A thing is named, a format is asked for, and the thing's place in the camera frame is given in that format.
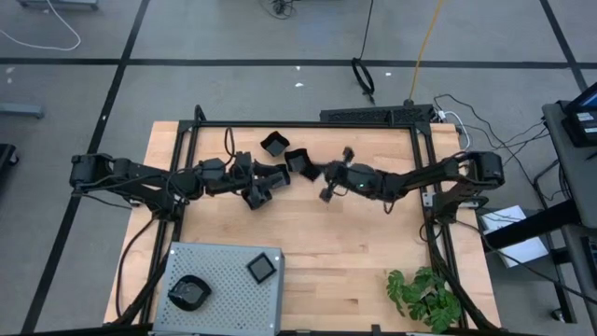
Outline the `black aluminium table frame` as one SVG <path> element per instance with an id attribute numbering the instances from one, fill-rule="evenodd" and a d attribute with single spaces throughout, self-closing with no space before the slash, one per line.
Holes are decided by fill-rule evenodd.
<path id="1" fill-rule="evenodd" d="M 152 124 L 143 164 L 169 168 L 178 121 Z M 340 128 L 316 122 L 257 121 L 255 127 L 232 126 L 236 149 L 251 151 L 266 164 L 282 162 L 259 142 L 277 131 L 290 150 L 306 148 L 312 161 L 339 160 L 352 147 L 355 161 L 386 171 L 406 173 L 416 166 L 409 130 Z M 292 176 L 287 189 L 273 192 L 263 208 L 251 211 L 229 193 L 202 197 L 188 205 L 180 240 L 186 243 L 280 247 L 285 255 L 285 293 L 281 329 L 360 331 L 380 325 L 383 331 L 427 331 L 421 322 L 401 316 L 387 298 L 387 275 L 400 270 L 410 279 L 429 265 L 427 245 L 420 239 L 423 208 L 419 191 L 398 201 L 390 215 L 383 205 L 353 194 L 318 198 L 325 185 Z M 460 283 L 487 319 L 500 326 L 493 287 L 479 235 L 450 225 Z M 146 282 L 158 224 L 142 234 L 125 258 L 120 290 L 125 308 Z"/>

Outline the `black desk support beam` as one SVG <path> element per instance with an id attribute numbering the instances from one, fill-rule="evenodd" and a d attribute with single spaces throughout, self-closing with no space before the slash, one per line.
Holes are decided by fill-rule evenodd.
<path id="1" fill-rule="evenodd" d="M 551 206 L 530 217 L 484 235 L 485 251 L 515 245 L 565 225 L 580 224 L 581 218 L 572 200 Z"/>

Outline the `grey table foot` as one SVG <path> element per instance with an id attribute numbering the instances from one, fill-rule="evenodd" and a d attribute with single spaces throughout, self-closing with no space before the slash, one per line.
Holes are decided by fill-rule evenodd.
<path id="1" fill-rule="evenodd" d="M 33 117 L 36 119 L 42 119 L 45 117 L 41 105 L 16 103 L 0 103 L 0 115 L 15 115 L 20 117 Z"/>
<path id="2" fill-rule="evenodd" d="M 90 10 L 99 9 L 98 0 L 15 0 L 21 7 L 53 6 L 58 7 L 88 7 Z"/>

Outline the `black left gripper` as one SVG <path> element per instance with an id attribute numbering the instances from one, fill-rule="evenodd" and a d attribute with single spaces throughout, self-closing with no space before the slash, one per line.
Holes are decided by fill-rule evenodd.
<path id="1" fill-rule="evenodd" d="M 252 163 L 250 152 L 237 152 L 230 167 L 219 158 L 201 161 L 199 178 L 206 194 L 221 194 L 249 188 L 252 183 L 259 190 L 271 190 L 280 187 L 279 181 L 254 179 L 255 175 L 287 174 L 285 164 L 268 165 Z"/>

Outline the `black electronic device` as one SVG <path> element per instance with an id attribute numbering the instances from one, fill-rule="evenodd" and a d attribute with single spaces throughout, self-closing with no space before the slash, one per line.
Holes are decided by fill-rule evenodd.
<path id="1" fill-rule="evenodd" d="M 567 115 L 562 126 L 575 147 L 597 147 L 597 110 Z"/>

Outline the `artificial green leafy plant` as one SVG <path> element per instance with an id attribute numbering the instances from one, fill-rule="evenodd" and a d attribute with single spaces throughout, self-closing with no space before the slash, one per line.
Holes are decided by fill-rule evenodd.
<path id="1" fill-rule="evenodd" d="M 401 271 L 392 270 L 387 276 L 386 294 L 401 316 L 423 322 L 434 333 L 446 331 L 463 316 L 446 280 L 430 267 L 421 267 L 409 283 Z"/>

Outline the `grey perforated metal shelf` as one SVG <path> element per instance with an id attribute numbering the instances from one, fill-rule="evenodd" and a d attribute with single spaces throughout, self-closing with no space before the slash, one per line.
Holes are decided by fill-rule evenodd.
<path id="1" fill-rule="evenodd" d="M 246 265 L 265 253 L 277 272 L 258 284 Z M 205 281 L 212 294 L 202 307 L 177 308 L 168 291 L 185 275 Z M 173 243 L 153 322 L 159 336 L 276 336 L 281 329 L 285 255 L 280 248 Z"/>

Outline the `black rounded glossy plastic plate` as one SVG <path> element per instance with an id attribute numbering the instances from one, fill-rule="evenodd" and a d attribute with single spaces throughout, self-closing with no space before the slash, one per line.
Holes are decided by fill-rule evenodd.
<path id="1" fill-rule="evenodd" d="M 212 290 L 205 281 L 188 274 L 176 282 L 167 297 L 177 308 L 192 312 L 202 307 L 211 294 Z"/>

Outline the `small black square plastic plate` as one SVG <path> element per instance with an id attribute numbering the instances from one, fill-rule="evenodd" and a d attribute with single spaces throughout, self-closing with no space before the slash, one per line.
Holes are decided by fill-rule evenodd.
<path id="1" fill-rule="evenodd" d="M 277 272 L 273 263 L 265 253 L 257 255 L 254 259 L 249 261 L 246 268 L 258 284 L 263 283 Z"/>

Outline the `black perforated metal panel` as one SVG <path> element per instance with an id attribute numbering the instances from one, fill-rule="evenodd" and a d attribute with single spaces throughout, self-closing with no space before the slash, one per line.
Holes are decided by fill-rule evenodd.
<path id="1" fill-rule="evenodd" d="M 414 124 L 434 117 L 432 105 L 396 105 L 364 108 L 328 109 L 320 112 L 323 122 Z"/>

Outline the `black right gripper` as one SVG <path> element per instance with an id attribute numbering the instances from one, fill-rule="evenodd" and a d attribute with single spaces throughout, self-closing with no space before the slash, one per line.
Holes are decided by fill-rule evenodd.
<path id="1" fill-rule="evenodd" d="M 381 175 L 368 165 L 352 164 L 354 151 L 351 147 L 346 147 L 342 156 L 341 161 L 312 162 L 314 167 L 306 167 L 302 171 L 302 175 L 310 181 L 324 175 L 327 186 L 321 190 L 319 198 L 329 202 L 333 195 L 337 195 L 335 188 L 342 187 L 368 199 L 378 200 Z"/>

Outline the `tablet with blue screen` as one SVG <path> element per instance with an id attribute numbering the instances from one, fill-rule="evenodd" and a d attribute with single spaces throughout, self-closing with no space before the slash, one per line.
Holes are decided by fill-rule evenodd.
<path id="1" fill-rule="evenodd" d="M 561 101 L 565 113 L 597 111 L 597 82 L 594 82 L 573 101 Z"/>

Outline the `grey side desk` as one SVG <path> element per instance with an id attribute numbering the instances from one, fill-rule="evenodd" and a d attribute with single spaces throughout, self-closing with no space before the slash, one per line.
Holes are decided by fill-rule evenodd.
<path id="1" fill-rule="evenodd" d="M 542 112 L 580 219 L 585 227 L 597 229 L 597 156 L 589 160 L 597 147 L 574 146 L 559 105 L 543 105 Z"/>

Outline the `white paper sheet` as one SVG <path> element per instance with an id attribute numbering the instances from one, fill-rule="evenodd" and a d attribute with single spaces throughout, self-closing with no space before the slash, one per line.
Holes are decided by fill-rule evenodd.
<path id="1" fill-rule="evenodd" d="M 526 219 L 530 215 L 530 213 L 526 213 L 519 205 L 498 209 L 483 208 L 478 211 L 478 221 L 483 233 L 488 235 L 514 222 Z M 498 253 L 494 253 L 489 248 L 486 248 L 485 253 L 497 256 L 506 269 L 521 267 L 518 262 L 511 258 L 522 262 L 526 266 L 535 267 L 538 270 L 546 270 L 552 266 L 552 260 L 548 254 L 546 243 L 541 237 L 532 237 L 514 245 L 501 247 L 498 249 Z"/>

